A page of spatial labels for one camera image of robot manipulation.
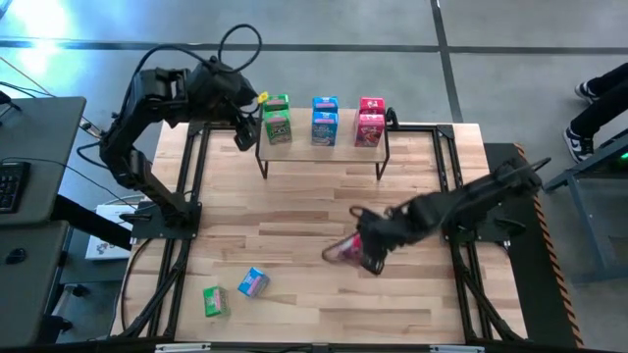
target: person's leg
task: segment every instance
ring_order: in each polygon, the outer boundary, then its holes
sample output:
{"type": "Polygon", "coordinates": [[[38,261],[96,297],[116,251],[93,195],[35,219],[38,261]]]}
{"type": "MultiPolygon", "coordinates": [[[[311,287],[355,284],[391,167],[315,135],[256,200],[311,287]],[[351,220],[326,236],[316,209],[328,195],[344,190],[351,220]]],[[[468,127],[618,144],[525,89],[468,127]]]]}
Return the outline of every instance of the person's leg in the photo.
{"type": "Polygon", "coordinates": [[[571,156],[581,162],[593,154],[593,136],[600,127],[628,110],[628,80],[616,84],[571,121],[563,137],[571,156]]]}
{"type": "Polygon", "coordinates": [[[587,81],[587,86],[591,93],[602,97],[616,85],[628,80],[628,63],[619,68],[587,81]]]}
{"type": "Polygon", "coordinates": [[[591,104],[625,80],[628,80],[628,63],[603,76],[595,77],[578,84],[575,91],[580,98],[591,104]]]}

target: tiled floor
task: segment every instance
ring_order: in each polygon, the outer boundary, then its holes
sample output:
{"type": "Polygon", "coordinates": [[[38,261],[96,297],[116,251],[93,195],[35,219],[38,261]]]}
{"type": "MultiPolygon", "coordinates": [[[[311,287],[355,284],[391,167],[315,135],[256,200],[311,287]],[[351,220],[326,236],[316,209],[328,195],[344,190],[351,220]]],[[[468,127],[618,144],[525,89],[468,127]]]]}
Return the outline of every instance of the tiled floor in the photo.
{"type": "MultiPolygon", "coordinates": [[[[85,116],[107,127],[143,51],[93,50],[96,44],[215,45],[232,25],[250,23],[265,43],[275,44],[244,72],[258,91],[286,91],[300,106],[318,94],[337,94],[343,106],[363,94],[382,95],[402,120],[416,122],[457,121],[449,105],[457,99],[461,119],[479,123],[486,141],[519,142],[533,160],[552,157],[541,171],[548,178],[572,165],[560,133],[585,107],[573,85],[628,60],[626,16],[623,0],[14,0],[0,20],[0,56],[56,94],[85,96],[85,116]],[[437,36],[437,27],[445,36],[437,36]],[[15,48],[34,38],[75,40],[82,49],[55,48],[45,40],[36,41],[36,49],[15,48]]],[[[232,40],[252,41],[246,32],[232,40]]],[[[225,61],[237,65],[250,54],[229,52],[225,61]]],[[[175,52],[159,53],[146,64],[194,65],[175,52]]],[[[0,77],[29,86],[1,62],[0,77]]],[[[604,127],[597,142],[627,125],[624,114],[604,127]]],[[[136,144],[149,158],[158,130],[153,126],[136,144]]],[[[91,141],[81,132],[76,146],[91,141]]],[[[130,194],[77,156],[70,164],[130,194]]],[[[73,175],[66,175],[62,192],[86,207],[109,199],[73,175]]],[[[590,249],[566,190],[542,200],[563,271],[586,271],[590,249]]],[[[591,206],[598,224],[610,223],[597,207],[591,206]]],[[[587,346],[625,350],[628,279],[572,286],[571,295],[587,346]]]]}

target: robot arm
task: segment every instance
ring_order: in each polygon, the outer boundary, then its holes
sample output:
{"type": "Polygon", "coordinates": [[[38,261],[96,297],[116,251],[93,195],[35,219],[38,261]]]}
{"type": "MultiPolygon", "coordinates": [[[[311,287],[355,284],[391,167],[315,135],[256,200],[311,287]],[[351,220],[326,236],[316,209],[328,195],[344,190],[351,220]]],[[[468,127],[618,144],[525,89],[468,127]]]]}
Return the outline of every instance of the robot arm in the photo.
{"type": "Polygon", "coordinates": [[[212,57],[189,70],[144,70],[132,78],[121,115],[100,140],[100,158],[119,185],[144,193],[161,209],[166,227],[187,222],[190,210],[183,195],[171,192],[151,173],[151,163],[133,147],[144,130],[165,121],[234,126],[235,144],[247,150],[256,140],[255,122],[240,108],[257,97],[240,73],[212,57]]]}
{"type": "Polygon", "coordinates": [[[474,228],[501,201],[537,193],[542,182],[535,171],[549,160],[529,165],[521,157],[513,158],[461,188],[419,195],[389,208],[385,217],[353,208],[351,213],[358,218],[360,265],[379,275],[386,256],[396,247],[414,244],[439,229],[455,234],[460,229],[474,228]]]}

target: wooden table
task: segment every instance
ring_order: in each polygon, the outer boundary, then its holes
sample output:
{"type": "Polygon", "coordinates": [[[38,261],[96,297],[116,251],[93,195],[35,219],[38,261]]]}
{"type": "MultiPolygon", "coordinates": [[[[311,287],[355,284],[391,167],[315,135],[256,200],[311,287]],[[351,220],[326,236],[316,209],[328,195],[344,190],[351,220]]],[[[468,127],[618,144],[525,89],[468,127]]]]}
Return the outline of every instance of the wooden table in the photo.
{"type": "MultiPolygon", "coordinates": [[[[172,189],[186,131],[187,125],[174,129],[164,125],[157,147],[153,172],[172,189]]],[[[486,174],[478,125],[456,124],[454,131],[464,181],[486,174]]],[[[372,165],[321,162],[277,163],[264,179],[253,149],[239,152],[233,136],[230,131],[210,136],[200,194],[203,215],[187,265],[177,340],[463,342],[451,258],[438,236],[389,255],[379,277],[321,259],[324,247],[354,230],[349,206],[383,211],[417,193],[439,189],[429,134],[391,132],[391,159],[381,181],[373,177],[372,165]],[[251,266],[271,279],[256,299],[236,290],[251,266]],[[232,313],[208,319],[202,289],[217,284],[229,291],[232,313]]],[[[446,144],[443,147],[447,156],[446,144]]],[[[450,171],[448,158],[445,161],[450,171]]],[[[164,241],[154,240],[135,264],[126,298],[129,321],[155,289],[163,245],[164,241]]],[[[525,336],[508,257],[494,244],[477,247],[488,297],[511,327],[525,336]]],[[[170,299],[169,294],[159,332],[170,299]]],[[[474,300],[470,306],[480,334],[474,300]]],[[[117,318],[113,333],[119,331],[117,318]]]]}

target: white sneaker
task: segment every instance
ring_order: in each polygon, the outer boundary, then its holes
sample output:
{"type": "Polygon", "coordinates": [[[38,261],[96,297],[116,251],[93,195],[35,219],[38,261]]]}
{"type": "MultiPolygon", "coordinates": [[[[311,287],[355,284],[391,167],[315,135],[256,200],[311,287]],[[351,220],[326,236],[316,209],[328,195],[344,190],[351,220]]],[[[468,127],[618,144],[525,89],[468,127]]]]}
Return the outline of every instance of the white sneaker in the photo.
{"type": "Polygon", "coordinates": [[[574,91],[578,97],[584,99],[589,104],[593,104],[593,102],[600,99],[600,97],[591,92],[586,82],[578,84],[576,88],[574,88],[574,91]]]}
{"type": "Polygon", "coordinates": [[[573,158],[576,163],[580,163],[593,156],[593,138],[581,137],[575,134],[571,130],[571,127],[565,130],[562,137],[565,139],[571,158],[573,158]]]}

